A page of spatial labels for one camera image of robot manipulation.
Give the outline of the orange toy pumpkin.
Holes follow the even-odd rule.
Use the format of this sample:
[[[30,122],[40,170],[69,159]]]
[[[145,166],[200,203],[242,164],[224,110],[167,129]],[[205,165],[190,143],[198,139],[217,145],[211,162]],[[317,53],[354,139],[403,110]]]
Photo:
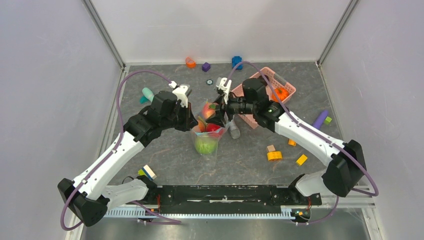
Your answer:
[[[271,99],[274,102],[277,102],[278,100],[283,102],[290,95],[290,93],[284,87],[275,88],[274,92],[275,94],[273,93],[271,96]]]

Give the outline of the green toy cabbage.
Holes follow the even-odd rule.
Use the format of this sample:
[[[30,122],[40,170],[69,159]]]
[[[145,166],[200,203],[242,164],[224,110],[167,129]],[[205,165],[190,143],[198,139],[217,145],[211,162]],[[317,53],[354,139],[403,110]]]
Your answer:
[[[198,137],[194,142],[196,151],[201,155],[211,155],[218,148],[218,142],[211,138]]]

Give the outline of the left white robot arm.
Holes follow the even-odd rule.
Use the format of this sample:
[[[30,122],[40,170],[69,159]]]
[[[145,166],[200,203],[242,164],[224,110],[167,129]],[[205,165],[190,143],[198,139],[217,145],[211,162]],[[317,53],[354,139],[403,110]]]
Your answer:
[[[108,184],[132,157],[159,138],[163,131],[187,132],[197,124],[187,93],[178,89],[157,93],[150,105],[128,119],[112,145],[88,169],[74,179],[63,178],[58,183],[65,203],[61,216],[70,209],[81,224],[91,227],[107,210],[119,205],[138,200],[153,203],[157,190],[138,178],[122,185]]]

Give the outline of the red toy apple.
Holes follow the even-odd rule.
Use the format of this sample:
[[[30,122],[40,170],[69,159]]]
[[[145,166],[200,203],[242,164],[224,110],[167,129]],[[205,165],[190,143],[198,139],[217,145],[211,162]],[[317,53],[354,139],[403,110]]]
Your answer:
[[[220,130],[222,127],[214,124],[214,123],[208,123],[207,126],[205,127],[205,132],[216,132],[218,130]]]

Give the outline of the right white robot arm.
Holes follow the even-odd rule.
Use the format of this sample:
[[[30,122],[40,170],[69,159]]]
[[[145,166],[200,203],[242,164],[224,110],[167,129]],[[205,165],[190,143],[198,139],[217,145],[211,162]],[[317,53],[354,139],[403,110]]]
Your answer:
[[[302,204],[325,190],[338,197],[357,190],[356,184],[367,173],[362,146],[357,141],[344,142],[305,123],[280,100],[270,99],[266,88],[271,84],[265,78],[244,80],[242,96],[230,90],[231,83],[226,77],[219,79],[215,113],[207,122],[224,125],[236,114],[252,115],[259,126],[294,140],[326,166],[323,171],[302,174],[291,183],[288,196],[293,203]]]

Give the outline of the orange peach toy fruit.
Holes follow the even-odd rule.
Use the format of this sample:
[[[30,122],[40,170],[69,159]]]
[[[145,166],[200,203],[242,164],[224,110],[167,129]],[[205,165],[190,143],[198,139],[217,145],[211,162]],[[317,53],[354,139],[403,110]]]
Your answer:
[[[201,116],[204,120],[207,120],[210,117],[215,115],[217,103],[215,102],[206,102],[201,110]]]

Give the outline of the pink toy peach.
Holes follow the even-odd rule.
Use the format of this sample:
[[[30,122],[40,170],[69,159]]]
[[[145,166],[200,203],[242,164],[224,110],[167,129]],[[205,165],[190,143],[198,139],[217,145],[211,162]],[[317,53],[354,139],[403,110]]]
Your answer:
[[[192,128],[195,133],[204,133],[206,132],[206,125],[201,120],[198,121],[198,124]]]

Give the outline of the pink plastic basket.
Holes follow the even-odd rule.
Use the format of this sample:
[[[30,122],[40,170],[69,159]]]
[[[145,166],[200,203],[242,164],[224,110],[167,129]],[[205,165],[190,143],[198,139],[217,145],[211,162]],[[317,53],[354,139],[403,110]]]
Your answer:
[[[269,67],[263,67],[262,69],[260,69],[260,71],[267,77],[273,89],[285,89],[288,92],[288,96],[284,100],[281,100],[283,104],[286,104],[296,92],[296,88]],[[262,77],[260,72],[256,72],[249,78],[260,78],[260,77]],[[269,86],[266,86],[265,89],[266,89],[266,93],[268,95],[269,100],[272,100],[273,92],[271,88]],[[231,91],[237,97],[244,96],[242,84],[239,84],[238,86],[234,87]],[[242,120],[244,120],[247,123],[247,125],[249,125],[252,129],[256,129],[257,127],[259,127],[256,120],[253,118],[252,114],[239,114],[238,116]]]

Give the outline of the clear zip top bag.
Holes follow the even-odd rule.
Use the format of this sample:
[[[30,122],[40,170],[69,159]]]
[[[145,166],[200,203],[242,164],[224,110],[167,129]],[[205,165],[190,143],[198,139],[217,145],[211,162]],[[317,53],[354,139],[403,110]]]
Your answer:
[[[210,101],[206,100],[203,102],[202,107],[200,108],[199,112],[195,115],[195,119],[197,121],[202,121],[207,126],[207,123],[205,119],[201,116],[201,111],[205,105],[206,102],[211,103]],[[220,130],[213,131],[213,132],[194,132],[192,129],[190,130],[191,139],[193,142],[193,146],[195,149],[195,140],[196,138],[208,138],[208,139],[214,139],[217,141],[217,149],[213,154],[199,154],[196,149],[196,153],[198,155],[198,163],[204,166],[205,168],[212,169],[215,167],[217,162],[217,156],[218,156],[218,150],[219,150],[219,142],[222,138],[222,136],[227,132],[228,127],[221,127]]]

